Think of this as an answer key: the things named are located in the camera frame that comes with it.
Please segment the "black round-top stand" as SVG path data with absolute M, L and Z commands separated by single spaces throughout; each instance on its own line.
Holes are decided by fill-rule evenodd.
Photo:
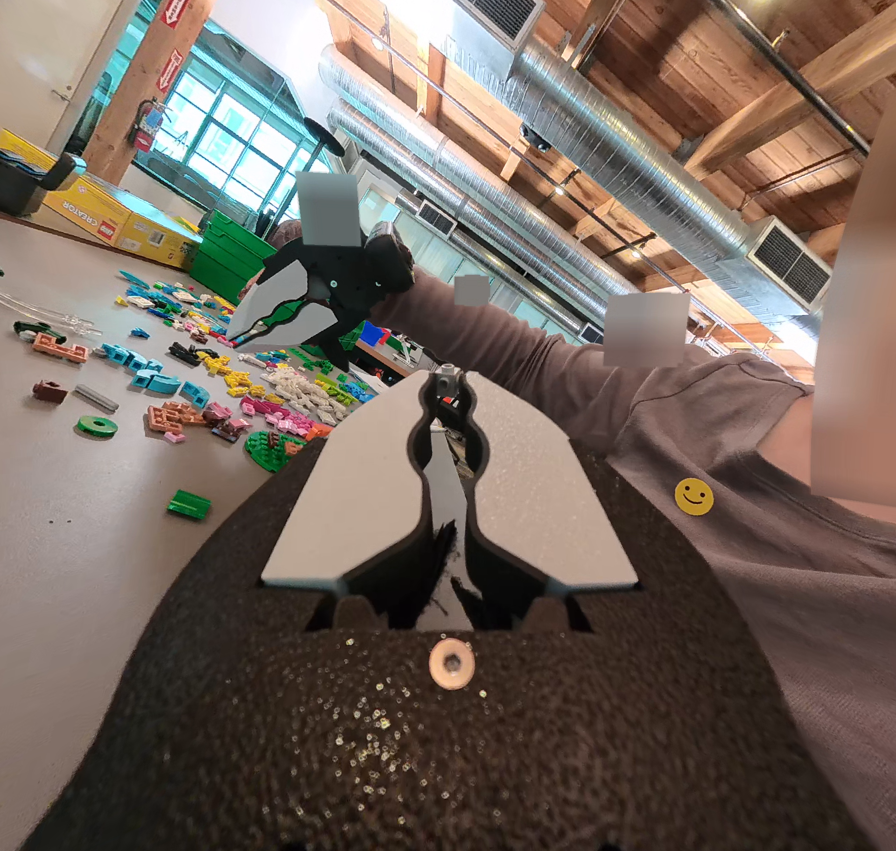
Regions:
M 325 151 L 328 154 L 336 157 L 342 158 L 345 155 L 345 149 L 342 144 L 335 138 L 335 136 L 330 132 L 329 129 L 319 124 L 312 118 L 303 118 L 302 120 L 305 129 L 308 131 L 309 135 L 312 137 L 315 142 L 315 147 L 313 148 L 308 161 L 306 164 L 301 167 L 301 169 L 296 173 L 296 176 L 299 173 L 308 173 L 312 170 L 315 163 L 320 158 L 320 155 Z M 274 215 L 270 216 L 267 219 L 266 226 L 264 228 L 263 234 L 261 238 L 266 240 L 279 225 L 280 220 L 285 216 L 288 211 L 290 205 L 297 195 L 297 185 L 298 178 L 295 178 L 294 183 L 288 194 L 284 197 L 280 206 Z

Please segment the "person's right forearm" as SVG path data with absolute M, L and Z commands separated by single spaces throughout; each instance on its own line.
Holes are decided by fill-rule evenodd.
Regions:
M 371 321 L 402 333 L 444 363 L 482 375 L 548 417 L 572 440 L 607 455 L 613 428 L 598 405 L 609 377 L 597 345 L 574 345 L 492 304 L 458 305 L 454 287 L 425 272 L 373 309 Z

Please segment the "person in grey shirt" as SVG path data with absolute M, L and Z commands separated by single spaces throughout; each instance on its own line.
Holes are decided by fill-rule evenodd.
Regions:
M 811 391 L 749 354 L 610 368 L 609 463 L 693 544 L 769 659 L 815 761 L 878 849 L 894 849 L 894 521 L 811 494 L 761 452 Z M 702 479 L 714 504 L 684 514 Z

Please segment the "glass window wall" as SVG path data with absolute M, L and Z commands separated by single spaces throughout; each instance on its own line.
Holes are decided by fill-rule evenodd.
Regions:
M 246 225 L 279 210 L 315 140 L 288 81 L 209 21 L 135 164 L 201 209 Z

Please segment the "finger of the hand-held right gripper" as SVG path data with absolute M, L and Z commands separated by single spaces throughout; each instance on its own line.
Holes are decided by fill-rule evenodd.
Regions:
M 302 301 L 308 292 L 308 273 L 302 263 L 293 261 L 288 263 L 283 269 L 269 276 L 265 280 L 259 279 L 250 291 L 245 295 L 241 304 L 245 299 L 249 301 L 258 301 L 262 304 L 263 314 L 276 311 L 284 305 Z M 265 319 L 273 319 L 269 316 L 263 316 Z M 228 327 L 228 339 L 234 340 L 234 334 L 245 330 L 248 319 L 244 316 L 237 317 L 237 326 L 234 328 L 234 314 L 230 318 Z
M 288 321 L 276 321 L 271 326 L 263 322 L 263 316 L 274 316 L 273 311 L 263 314 L 262 304 L 245 299 L 234 313 L 234 328 L 237 317 L 248 319 L 245 330 L 234 334 L 235 348 L 285 348 L 307 342 L 322 332 L 338 324 L 337 315 L 320 304 L 306 302 Z

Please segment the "large silver air duct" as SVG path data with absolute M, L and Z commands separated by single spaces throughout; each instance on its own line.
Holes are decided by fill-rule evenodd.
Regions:
M 785 341 L 814 357 L 822 311 L 807 313 L 745 254 L 749 225 L 552 49 L 515 56 L 505 106 L 633 217 Z

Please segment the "red fire extinguisher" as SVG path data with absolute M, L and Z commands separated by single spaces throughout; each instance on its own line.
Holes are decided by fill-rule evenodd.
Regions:
M 143 100 L 128 136 L 129 143 L 136 151 L 150 152 L 165 119 L 166 108 L 163 103 L 155 97 Z

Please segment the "person's right hand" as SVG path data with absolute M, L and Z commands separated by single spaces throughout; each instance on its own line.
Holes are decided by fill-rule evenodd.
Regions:
M 385 294 L 402 294 L 414 285 L 412 253 L 393 221 L 375 223 L 364 241 L 363 252 L 375 286 Z

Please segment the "salmon toy plate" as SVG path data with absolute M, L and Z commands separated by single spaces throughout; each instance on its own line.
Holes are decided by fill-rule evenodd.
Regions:
M 37 333 L 31 346 L 41 354 L 61 358 L 75 364 L 85 364 L 90 356 L 88 349 L 83 345 L 66 346 L 58 338 L 46 332 Z

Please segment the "duct end air vent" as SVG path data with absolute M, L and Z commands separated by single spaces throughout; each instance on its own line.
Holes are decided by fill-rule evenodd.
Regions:
M 807 313 L 823 309 L 833 268 L 778 218 L 749 225 L 745 258 Z

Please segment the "large yellow toy box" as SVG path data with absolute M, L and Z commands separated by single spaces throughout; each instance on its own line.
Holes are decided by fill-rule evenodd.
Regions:
M 153 204 L 91 174 L 64 191 L 47 193 L 44 205 L 94 240 L 154 263 L 190 272 L 202 240 Z

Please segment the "slim silver spiral duct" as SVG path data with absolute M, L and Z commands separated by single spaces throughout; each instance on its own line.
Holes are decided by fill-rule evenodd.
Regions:
M 332 44 L 322 51 L 319 75 L 323 83 L 346 104 L 353 106 L 445 180 L 529 240 L 597 296 L 606 300 L 638 293 L 633 283 L 599 261 L 583 243 L 483 167 L 442 131 L 417 116 L 409 106 L 376 83 Z
M 330 129 L 342 131 L 361 151 L 396 173 L 420 192 L 397 192 L 396 203 L 424 228 L 432 206 L 456 224 L 444 240 L 463 257 L 511 288 L 528 305 L 541 311 L 563 331 L 588 342 L 602 339 L 605 301 L 581 281 L 557 266 L 529 240 L 461 192 L 434 169 L 392 139 L 353 106 L 339 100 L 328 113 Z

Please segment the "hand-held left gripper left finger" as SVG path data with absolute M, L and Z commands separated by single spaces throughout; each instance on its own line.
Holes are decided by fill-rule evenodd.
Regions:
M 267 587 L 408 596 L 426 575 L 431 374 L 364 404 L 325 440 L 264 566 Z

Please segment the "grey desk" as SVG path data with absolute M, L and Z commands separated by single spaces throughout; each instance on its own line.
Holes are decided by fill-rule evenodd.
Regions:
M 271 476 L 241 442 L 199 426 L 179 444 L 148 431 L 158 397 L 103 358 L 32 351 L 14 332 L 19 317 L 2 307 L 2 849 L 17 849 L 66 785 L 172 581 Z M 35 399 L 40 380 L 65 387 L 65 401 Z M 78 397 L 76 384 L 118 411 Z M 87 415 L 118 432 L 78 432 Z M 211 500 L 204 521 L 167 512 L 178 489 Z

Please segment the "black device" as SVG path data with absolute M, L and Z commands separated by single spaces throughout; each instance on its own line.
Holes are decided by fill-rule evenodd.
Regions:
M 34 214 L 50 193 L 66 191 L 86 163 L 68 152 L 42 169 L 13 151 L 1 151 L 1 212 L 15 218 Z

